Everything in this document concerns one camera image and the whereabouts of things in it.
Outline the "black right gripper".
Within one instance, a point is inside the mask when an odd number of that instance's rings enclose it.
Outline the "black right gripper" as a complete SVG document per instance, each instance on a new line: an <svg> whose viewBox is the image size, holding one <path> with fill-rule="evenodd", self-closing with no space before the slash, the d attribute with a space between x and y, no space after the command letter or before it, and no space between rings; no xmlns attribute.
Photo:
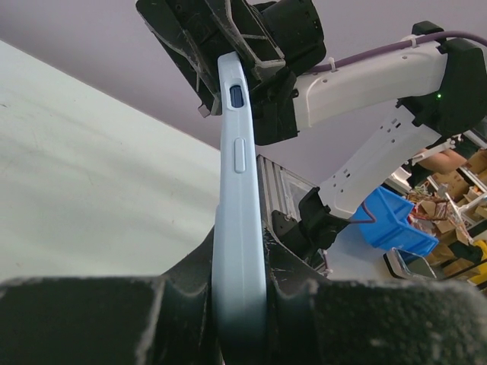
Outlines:
<svg viewBox="0 0 487 365"><path fill-rule="evenodd" d="M136 10L201 101L220 116L217 58L236 52L259 82L283 68L295 74L326 55L312 1L137 1Z"/></svg>

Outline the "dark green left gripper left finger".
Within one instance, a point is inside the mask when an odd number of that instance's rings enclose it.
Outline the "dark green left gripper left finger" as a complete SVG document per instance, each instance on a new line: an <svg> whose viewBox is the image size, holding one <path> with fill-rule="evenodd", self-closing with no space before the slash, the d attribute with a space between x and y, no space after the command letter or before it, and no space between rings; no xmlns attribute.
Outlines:
<svg viewBox="0 0 487 365"><path fill-rule="evenodd" d="M1 285L3 364L217 364L212 236L162 275Z"/></svg>

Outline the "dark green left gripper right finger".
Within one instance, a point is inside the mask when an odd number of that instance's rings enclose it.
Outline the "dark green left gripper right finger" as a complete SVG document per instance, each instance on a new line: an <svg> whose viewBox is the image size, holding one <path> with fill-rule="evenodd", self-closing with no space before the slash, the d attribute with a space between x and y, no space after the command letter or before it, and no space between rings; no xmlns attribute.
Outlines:
<svg viewBox="0 0 487 365"><path fill-rule="evenodd" d="M330 281L263 229L270 364L484 364L486 299L461 281Z"/></svg>

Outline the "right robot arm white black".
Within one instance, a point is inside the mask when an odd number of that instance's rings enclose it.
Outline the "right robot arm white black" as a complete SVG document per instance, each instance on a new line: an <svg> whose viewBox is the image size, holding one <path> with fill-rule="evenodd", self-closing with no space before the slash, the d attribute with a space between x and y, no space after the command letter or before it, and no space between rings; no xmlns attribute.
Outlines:
<svg viewBox="0 0 487 365"><path fill-rule="evenodd" d="M310 1L138 1L137 12L201 100L221 116L221 221L251 258L256 148L295 138L352 110L394 100L390 117L344 166L300 201L300 218L277 223L281 243L303 260L327 249L364 200L421 149L460 135L486 112L479 38L430 22L409 37L333 61Z"/></svg>

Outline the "black phone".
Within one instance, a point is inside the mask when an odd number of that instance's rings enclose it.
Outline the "black phone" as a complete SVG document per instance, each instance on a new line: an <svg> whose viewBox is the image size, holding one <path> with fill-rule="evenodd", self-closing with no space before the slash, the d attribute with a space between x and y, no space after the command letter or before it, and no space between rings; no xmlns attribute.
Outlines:
<svg viewBox="0 0 487 365"><path fill-rule="evenodd" d="M256 348L266 336L267 290L253 116L235 52L218 58L220 194L212 257L212 306L226 348Z"/></svg>

